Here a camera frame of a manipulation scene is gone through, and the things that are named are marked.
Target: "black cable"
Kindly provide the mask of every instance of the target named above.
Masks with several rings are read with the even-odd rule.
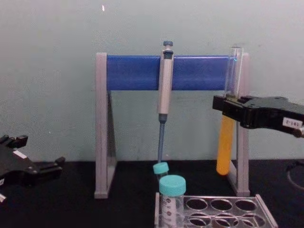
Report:
[[[304,187],[298,185],[297,183],[295,183],[295,182],[291,179],[291,176],[290,176],[290,171],[293,170],[293,169],[294,169],[295,167],[297,167],[297,166],[303,166],[303,167],[304,167],[304,162],[296,161],[296,162],[294,162],[294,163],[288,165],[287,168],[286,168],[287,179],[288,179],[288,181],[289,181],[294,187],[296,187],[297,189],[300,189],[300,190],[304,191]]]

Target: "pipette stand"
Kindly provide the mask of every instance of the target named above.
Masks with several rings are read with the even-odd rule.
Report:
[[[172,90],[224,90],[228,56],[175,56]],[[248,93],[249,55],[243,54],[240,95]],[[96,54],[95,199],[108,198],[116,168],[111,91],[158,90],[160,56]],[[237,125],[237,166],[228,179],[237,196],[249,196],[248,130]]]

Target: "gray plastic stand frame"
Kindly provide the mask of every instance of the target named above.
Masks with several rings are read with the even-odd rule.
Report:
[[[106,88],[106,59],[106,53],[96,54],[95,199],[108,198],[117,163],[111,93]]]
[[[106,53],[96,54],[96,189],[95,199],[108,198],[116,168],[111,93],[106,88]],[[243,54],[239,95],[248,95],[249,54]],[[230,163],[228,180],[239,197],[250,195],[248,187],[248,130],[237,123],[237,167]]]
[[[239,85],[239,96],[248,95],[249,86],[249,54],[243,54],[241,77]],[[230,172],[228,180],[238,197],[247,197],[249,191],[249,154],[248,154],[248,129],[245,129],[236,123],[237,136],[237,167],[230,162]]]

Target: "teal screw cap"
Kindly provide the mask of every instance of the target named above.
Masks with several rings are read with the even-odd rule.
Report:
[[[180,196],[186,192],[186,180],[178,175],[167,175],[160,179],[160,193],[165,196]]]
[[[160,162],[153,165],[154,174],[162,174],[169,171],[168,163]]]

